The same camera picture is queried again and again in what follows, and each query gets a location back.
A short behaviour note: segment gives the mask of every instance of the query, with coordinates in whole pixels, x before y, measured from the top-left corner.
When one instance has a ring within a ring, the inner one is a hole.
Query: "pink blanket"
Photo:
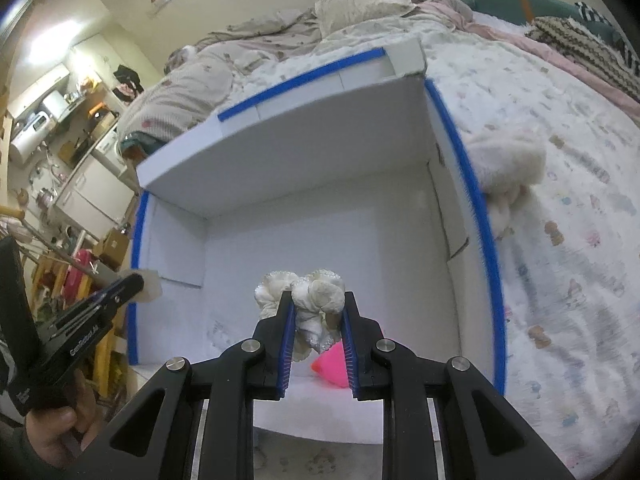
[[[477,34],[486,40],[505,41],[517,46],[519,49],[524,50],[529,54],[533,54],[534,56],[545,60],[560,70],[571,74],[585,83],[585,85],[590,86],[590,88],[594,89],[620,108],[637,124],[640,123],[640,103],[637,103],[617,88],[613,88],[613,86],[604,82],[591,72],[588,72],[583,67],[569,61],[567,58],[562,56],[562,54],[559,54],[547,44],[530,40],[525,36],[518,36],[516,34],[509,34],[507,32],[495,30],[487,25],[474,23],[472,21],[473,11],[459,0],[427,0],[419,4],[418,7],[423,12],[434,12],[436,14],[446,16],[447,19],[459,30]]]

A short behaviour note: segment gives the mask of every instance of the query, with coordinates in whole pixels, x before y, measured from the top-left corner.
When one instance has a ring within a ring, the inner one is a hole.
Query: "metal pin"
[[[466,357],[454,357],[451,360],[451,366],[460,372],[466,372],[471,367],[471,363]]]
[[[241,348],[245,352],[257,352],[260,349],[260,341],[257,341],[255,339],[247,339],[246,341],[242,342]]]
[[[396,343],[391,339],[379,339],[376,343],[376,348],[381,352],[392,352],[396,349]]]
[[[185,362],[184,357],[172,357],[166,362],[166,367],[172,372],[177,372],[184,368]]]

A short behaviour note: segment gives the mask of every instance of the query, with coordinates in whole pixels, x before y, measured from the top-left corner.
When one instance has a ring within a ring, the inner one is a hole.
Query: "hand grip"
[[[18,220],[24,220],[24,211],[21,209],[13,209],[5,205],[0,205],[0,216],[10,216],[11,218],[17,218]]]

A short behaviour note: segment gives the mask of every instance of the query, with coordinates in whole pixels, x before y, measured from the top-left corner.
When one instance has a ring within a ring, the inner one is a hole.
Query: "ceiling light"
[[[78,23],[68,21],[43,32],[31,44],[29,60],[32,63],[43,63],[63,57],[80,28]]]

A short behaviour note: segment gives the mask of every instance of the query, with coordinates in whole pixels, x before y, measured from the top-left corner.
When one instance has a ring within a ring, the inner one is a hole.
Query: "blue tape strip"
[[[431,79],[424,80],[424,87],[433,99],[442,123],[444,124],[453,150],[458,158],[460,171],[465,180],[466,190],[476,217],[476,225],[480,232],[480,246],[484,257],[484,266],[487,279],[489,281],[489,294],[491,295],[492,317],[494,323],[494,387],[504,395],[506,388],[506,353],[507,341],[504,329],[504,301],[502,298],[502,282],[500,280],[500,268],[498,266],[498,255],[495,251],[494,236],[491,232],[489,217],[486,212],[484,197],[480,191],[476,174],[469,161],[462,139],[458,135],[456,126],[449,115],[449,111],[442,100],[440,92]]]
[[[305,85],[320,77],[324,77],[325,75],[338,72],[338,70],[342,70],[358,63],[364,63],[366,61],[377,59],[383,56],[386,56],[384,48],[374,48],[373,50],[367,50],[366,52],[354,54],[353,56],[345,57],[343,59],[339,59],[338,61],[319,66],[318,68],[310,70],[309,72],[303,73],[283,83],[277,84],[276,86],[267,88],[265,91],[260,92],[259,94],[249,97],[241,103],[238,103],[236,106],[229,108],[229,110],[225,110],[224,112],[220,113],[218,115],[218,120],[223,123],[234,115],[238,115],[239,113],[244,112],[252,106],[260,104],[267,99],[271,99],[278,95],[284,94],[284,92],[288,92],[289,90],[298,88],[299,86]]]
[[[142,244],[142,231],[145,226],[146,206],[149,202],[149,192],[144,191],[140,197],[138,211],[136,212],[136,229],[133,231],[133,247],[131,249],[131,268],[140,268],[140,245]],[[138,364],[138,304],[129,303],[127,307],[127,357],[130,365]]]

